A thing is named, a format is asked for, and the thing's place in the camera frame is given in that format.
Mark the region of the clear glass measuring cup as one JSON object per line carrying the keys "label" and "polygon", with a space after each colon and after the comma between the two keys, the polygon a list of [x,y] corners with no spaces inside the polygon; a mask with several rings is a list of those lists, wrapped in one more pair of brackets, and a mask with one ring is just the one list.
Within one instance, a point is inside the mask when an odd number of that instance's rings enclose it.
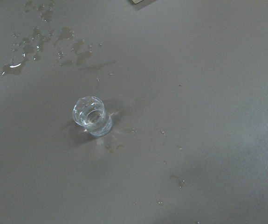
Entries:
{"label": "clear glass measuring cup", "polygon": [[95,96],[78,99],[72,116],[78,125],[94,137],[102,137],[112,128],[111,116],[106,111],[103,102]]}

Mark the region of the bamboo cutting board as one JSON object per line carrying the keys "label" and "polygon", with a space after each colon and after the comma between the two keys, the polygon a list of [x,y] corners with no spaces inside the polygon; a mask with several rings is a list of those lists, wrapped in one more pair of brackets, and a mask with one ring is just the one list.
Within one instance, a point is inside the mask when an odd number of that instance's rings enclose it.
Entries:
{"label": "bamboo cutting board", "polygon": [[132,2],[133,4],[140,4],[140,3],[145,3],[145,2],[147,2],[147,0],[131,0],[131,2]]}

